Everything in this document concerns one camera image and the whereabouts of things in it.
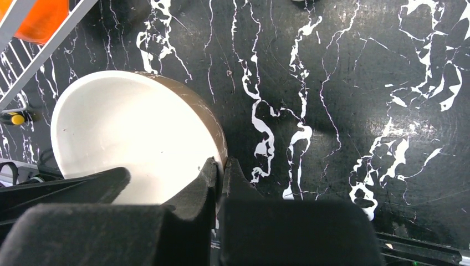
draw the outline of wire rack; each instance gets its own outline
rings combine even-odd
[[[43,47],[38,46],[39,52],[34,57],[28,52],[25,43],[20,40],[21,46],[27,52],[30,59],[29,64],[25,65],[21,60],[19,60],[17,51],[11,45],[11,40],[36,1],[13,0],[0,23],[0,50],[4,51],[5,48],[8,48],[9,51],[12,52],[12,57],[19,62],[18,65],[21,69],[14,69],[14,67],[12,67],[10,64],[11,60],[6,57],[5,52],[0,54],[2,63],[7,67],[7,69],[9,69],[7,73],[0,69],[0,75],[8,84],[8,90],[6,92],[0,90],[0,94],[2,96],[0,99],[1,112],[22,111],[27,108],[27,98],[25,97],[24,92],[22,92],[23,87],[35,75],[35,73],[40,70],[46,60],[49,59],[52,53],[57,49],[57,47],[59,47],[62,41],[69,35],[88,11],[90,11],[97,1],[98,0],[81,0],[69,13],[67,18],[55,31],[49,41],[47,41]],[[20,107],[5,110],[5,108],[15,100],[15,98],[18,99]]]

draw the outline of black marble surface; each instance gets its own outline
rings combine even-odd
[[[101,0],[24,88],[38,121],[0,126],[0,156],[57,167],[67,86],[145,70],[211,105],[263,195],[352,200],[379,232],[468,249],[469,19],[466,0]],[[12,40],[3,91],[38,51]]]

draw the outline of white metal bar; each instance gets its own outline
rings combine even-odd
[[[98,0],[81,0],[74,10],[64,20],[62,25],[52,35],[50,40],[45,44],[43,49],[34,57],[33,61],[26,67],[25,71],[18,77],[13,86],[11,86],[0,100],[0,110],[3,110],[14,99],[30,78],[39,70],[52,53],[59,47],[62,41],[75,28],[80,20],[90,11]]]
[[[36,0],[13,0],[0,23],[0,52],[13,38],[35,3]]]

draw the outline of black device with yellow button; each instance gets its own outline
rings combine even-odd
[[[26,122],[25,112],[5,112],[0,116],[0,122],[9,126],[19,126]]]

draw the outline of metal rack bar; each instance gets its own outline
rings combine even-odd
[[[25,6],[23,6],[25,2],[28,2],[28,5],[30,4],[30,2],[32,2],[33,4],[35,2],[31,0],[29,1],[14,0],[12,5],[10,6],[10,9],[8,10],[9,12],[7,12],[5,17],[3,18],[2,24],[0,25],[0,32],[2,32],[3,30],[2,26],[5,22],[9,23],[9,24],[6,24],[6,26],[10,26],[12,28],[14,28],[16,24],[18,24],[14,32],[16,32],[19,25],[21,25],[21,22],[26,17],[26,15],[24,15],[23,17],[11,16],[11,14],[15,14],[15,13],[12,13],[11,10],[16,11],[17,9],[16,6],[18,6],[17,3],[20,1],[22,3],[21,9],[27,9]],[[59,45],[63,42],[63,40],[75,28],[75,26],[80,22],[80,20],[88,13],[88,11],[90,11],[90,9],[94,6],[94,4],[97,1],[98,0],[81,0],[76,5],[76,7],[72,10],[72,12],[68,15],[68,17],[64,20],[64,22],[60,25],[60,27],[54,33],[54,35],[52,35],[49,41],[44,45],[43,49],[41,49],[41,51],[34,57],[33,61],[31,61],[31,63],[26,67],[24,72],[18,77],[18,79],[13,84],[13,86],[11,86],[8,89],[8,91],[5,93],[3,98],[1,98],[0,110],[3,110],[8,106],[8,104],[15,98],[15,96],[23,89],[23,87],[30,80],[30,78],[39,70],[39,68],[44,64],[44,62],[46,62],[46,60],[52,55],[52,53],[57,49],[57,47],[59,47]],[[4,48],[8,44],[9,40],[13,37],[14,32],[11,35],[11,37],[8,39],[6,38],[10,36],[9,32],[7,35],[5,34],[0,35],[0,47]]]

